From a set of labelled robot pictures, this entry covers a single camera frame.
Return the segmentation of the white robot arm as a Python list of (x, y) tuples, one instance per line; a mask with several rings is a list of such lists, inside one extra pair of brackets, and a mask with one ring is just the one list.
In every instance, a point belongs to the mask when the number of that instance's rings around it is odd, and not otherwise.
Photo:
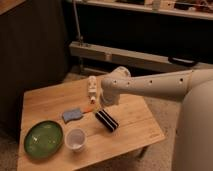
[(102, 78), (101, 89), (102, 106), (122, 94), (179, 101), (172, 171), (213, 171), (213, 69), (133, 77), (120, 66)]

